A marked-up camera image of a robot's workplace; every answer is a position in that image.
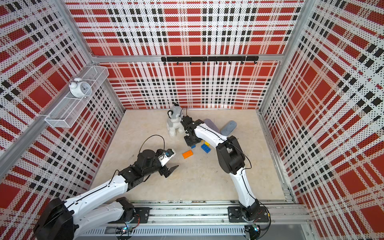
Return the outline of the long blue lego brick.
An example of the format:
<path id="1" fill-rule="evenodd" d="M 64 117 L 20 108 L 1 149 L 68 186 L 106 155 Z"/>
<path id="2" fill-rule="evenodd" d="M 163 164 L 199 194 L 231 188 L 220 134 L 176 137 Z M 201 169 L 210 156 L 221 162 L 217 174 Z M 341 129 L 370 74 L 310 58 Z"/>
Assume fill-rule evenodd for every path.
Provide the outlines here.
<path id="1" fill-rule="evenodd" d="M 211 151 L 211 148 L 208 145 L 206 145 L 206 144 L 202 144 L 201 148 L 207 154 Z"/>

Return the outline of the long orange lego brick front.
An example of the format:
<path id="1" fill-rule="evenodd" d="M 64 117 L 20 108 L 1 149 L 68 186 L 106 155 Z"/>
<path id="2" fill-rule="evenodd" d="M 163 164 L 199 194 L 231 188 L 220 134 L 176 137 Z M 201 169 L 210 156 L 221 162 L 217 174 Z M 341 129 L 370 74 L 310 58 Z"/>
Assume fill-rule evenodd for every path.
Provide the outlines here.
<path id="1" fill-rule="evenodd" d="M 182 156 L 183 156 L 184 159 L 187 159 L 187 158 L 191 157 L 193 154 L 194 154 L 193 151 L 192 151 L 192 150 L 189 150 L 189 151 L 187 151 L 187 152 L 184 152 L 184 153 L 182 154 Z"/>

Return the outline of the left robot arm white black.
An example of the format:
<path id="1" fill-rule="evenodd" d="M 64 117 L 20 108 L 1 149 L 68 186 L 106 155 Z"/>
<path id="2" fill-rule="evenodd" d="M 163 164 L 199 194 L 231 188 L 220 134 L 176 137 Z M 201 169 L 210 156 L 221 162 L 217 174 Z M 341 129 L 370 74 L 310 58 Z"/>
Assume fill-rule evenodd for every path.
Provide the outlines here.
<path id="1" fill-rule="evenodd" d="M 50 201 L 34 227 L 34 236 L 38 240 L 74 240 L 103 224 L 132 220 L 136 215 L 134 206 L 122 194 L 153 173 L 169 177 L 177 167 L 168 168 L 166 164 L 175 154 L 173 149 L 144 150 L 134 164 L 115 171 L 105 183 L 76 197 Z"/>

